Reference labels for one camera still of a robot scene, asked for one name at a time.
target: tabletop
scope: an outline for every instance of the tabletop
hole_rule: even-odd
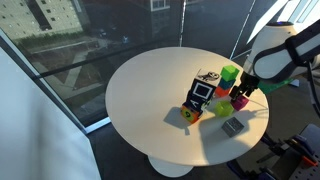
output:
[[[117,132],[139,151],[181,165],[220,164],[241,156],[266,130],[269,109],[265,95],[256,90],[249,103],[229,117],[213,111],[217,98],[201,119],[190,124],[180,115],[193,79],[200,69],[220,73],[223,66],[242,68],[218,54],[185,47],[147,51],[124,63],[114,73],[106,91],[106,108]],[[244,129],[230,138],[223,122],[236,117]]]

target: building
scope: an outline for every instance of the building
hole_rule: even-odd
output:
[[[3,0],[0,27],[12,40],[83,31],[78,0]]]
[[[141,17],[135,22],[139,24],[141,34],[149,34],[150,36],[146,39],[159,37],[163,34],[165,29],[172,24],[177,24],[176,20],[173,18],[172,14],[176,14],[175,10],[177,7],[172,9],[171,6],[175,4],[180,4],[180,2],[173,2],[173,0],[129,0],[133,4],[137,5],[140,8],[146,10],[146,12],[141,15]],[[192,5],[203,0],[187,0],[186,5]]]

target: colored block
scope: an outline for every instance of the colored block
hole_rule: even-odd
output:
[[[180,114],[191,124],[197,122],[202,114],[202,112],[194,111],[191,108],[186,107],[185,105],[181,106]]]
[[[214,91],[214,94],[218,97],[224,97],[229,94],[230,89],[231,88],[225,90],[225,89],[222,89],[220,86],[218,86]]]
[[[197,96],[198,98],[208,100],[212,97],[216,86],[194,79],[189,96]]]
[[[231,105],[235,110],[240,111],[242,108],[244,108],[247,105],[248,102],[249,102],[249,99],[247,99],[243,95],[240,95],[235,102],[231,102]]]
[[[221,117],[230,116],[233,112],[233,107],[229,101],[220,101],[215,105],[214,111]]]
[[[205,106],[207,101],[209,101],[209,100],[199,98],[198,96],[189,95],[187,97],[186,102],[183,105],[185,105],[186,107],[189,107],[195,111],[201,111],[201,110],[203,110],[203,107]]]
[[[222,125],[222,129],[228,134],[229,137],[237,135],[243,128],[243,124],[241,124],[235,117],[228,119]]]
[[[195,79],[210,84],[212,86],[218,86],[221,76],[216,72],[200,69]]]
[[[224,80],[230,81],[230,80],[236,79],[238,73],[239,73],[239,69],[237,69],[233,65],[229,65],[229,66],[224,66],[222,68],[220,75]]]
[[[232,88],[232,86],[234,85],[235,82],[236,82],[235,79],[230,80],[230,81],[226,81],[223,78],[221,78],[218,86],[220,86],[224,90],[227,90],[227,89]]]

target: glass window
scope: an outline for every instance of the glass window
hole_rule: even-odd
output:
[[[153,8],[159,8],[159,2],[158,1],[153,1]]]
[[[179,45],[180,19],[170,15],[181,13],[181,6],[152,12],[151,2],[142,7],[129,1],[79,1],[83,8],[80,13],[70,7],[70,1],[59,2],[62,8],[54,11],[55,4],[41,0],[37,11],[24,6],[24,12],[32,16],[13,13],[9,8],[4,12],[15,17],[12,23],[25,28],[21,33],[8,33],[12,31],[8,24],[1,28],[40,73],[40,79],[45,79],[88,126],[107,116],[104,93],[117,68],[142,52]],[[164,1],[157,1],[157,5],[164,6]],[[156,13],[168,17],[154,18]],[[153,27],[154,19],[160,23],[157,29]]]

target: white wall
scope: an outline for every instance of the white wall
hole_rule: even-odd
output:
[[[0,179],[99,180],[88,138],[0,48]]]

